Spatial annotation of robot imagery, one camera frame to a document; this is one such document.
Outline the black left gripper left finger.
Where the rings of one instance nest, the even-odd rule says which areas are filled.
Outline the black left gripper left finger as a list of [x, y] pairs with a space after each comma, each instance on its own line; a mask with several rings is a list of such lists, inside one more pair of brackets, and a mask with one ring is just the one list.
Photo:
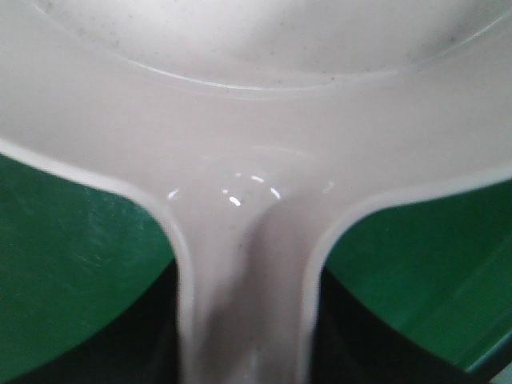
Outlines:
[[178, 383], [177, 289], [171, 262], [115, 320], [12, 383]]

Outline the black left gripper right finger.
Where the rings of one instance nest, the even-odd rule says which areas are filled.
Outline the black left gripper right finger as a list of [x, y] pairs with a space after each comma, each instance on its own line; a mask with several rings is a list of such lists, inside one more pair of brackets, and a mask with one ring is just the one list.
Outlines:
[[388, 326], [327, 269], [315, 331], [316, 383], [479, 383]]

